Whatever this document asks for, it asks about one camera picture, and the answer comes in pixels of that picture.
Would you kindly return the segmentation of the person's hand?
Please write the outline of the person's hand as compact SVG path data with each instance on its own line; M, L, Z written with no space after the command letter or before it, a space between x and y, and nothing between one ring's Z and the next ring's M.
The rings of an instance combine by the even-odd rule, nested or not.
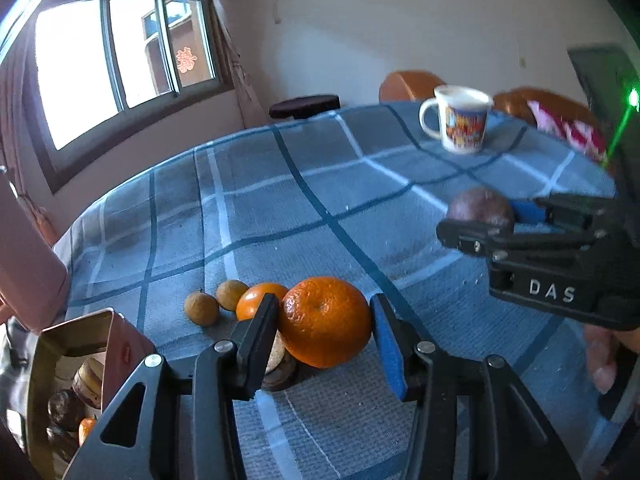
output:
M619 332L595 325L585 325L584 339L588 375L600 393L608 393L616 378L615 353L619 346L638 353L639 330Z

